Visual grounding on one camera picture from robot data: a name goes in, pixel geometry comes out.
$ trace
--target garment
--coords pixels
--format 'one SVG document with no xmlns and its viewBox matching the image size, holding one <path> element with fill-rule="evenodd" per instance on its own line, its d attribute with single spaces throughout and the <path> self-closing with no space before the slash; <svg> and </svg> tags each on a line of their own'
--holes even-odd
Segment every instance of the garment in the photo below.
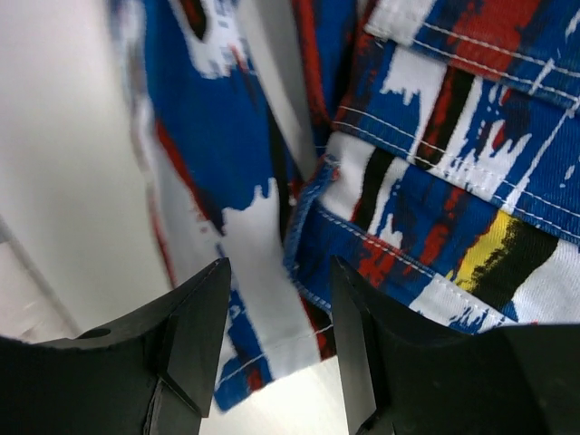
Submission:
<svg viewBox="0 0 580 435">
<path fill-rule="evenodd" d="M 333 255 L 462 332 L 578 322 L 579 1 L 293 0 L 314 174 L 237 3 L 111 3 L 171 282 L 232 264 L 220 408 L 335 354 Z"/>
</svg>

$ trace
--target white surface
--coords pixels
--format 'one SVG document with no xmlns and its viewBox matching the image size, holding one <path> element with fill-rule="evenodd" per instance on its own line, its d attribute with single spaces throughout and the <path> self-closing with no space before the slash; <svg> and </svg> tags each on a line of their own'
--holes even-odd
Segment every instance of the white surface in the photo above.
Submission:
<svg viewBox="0 0 580 435">
<path fill-rule="evenodd" d="M 82 329 L 167 289 L 104 5 L 0 0 L 0 216 Z M 68 334 L 6 245 L 0 283 L 0 313 L 10 314 L 0 334 Z M 275 382 L 229 413 L 212 410 L 200 433 L 345 434 L 336 360 Z"/>
<path fill-rule="evenodd" d="M 0 2 L 0 216 L 86 330 L 165 293 L 105 2 Z"/>
</svg>

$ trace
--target shirt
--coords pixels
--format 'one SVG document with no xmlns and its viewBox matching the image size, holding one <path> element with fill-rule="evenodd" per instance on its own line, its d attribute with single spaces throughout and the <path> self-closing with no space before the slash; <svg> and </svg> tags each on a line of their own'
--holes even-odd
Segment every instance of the shirt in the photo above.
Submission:
<svg viewBox="0 0 580 435">
<path fill-rule="evenodd" d="M 222 410 L 335 354 L 334 255 L 462 332 L 578 322 L 580 2 L 292 0 L 290 128 L 238 3 L 111 1 L 171 282 L 231 261 Z"/>
</svg>

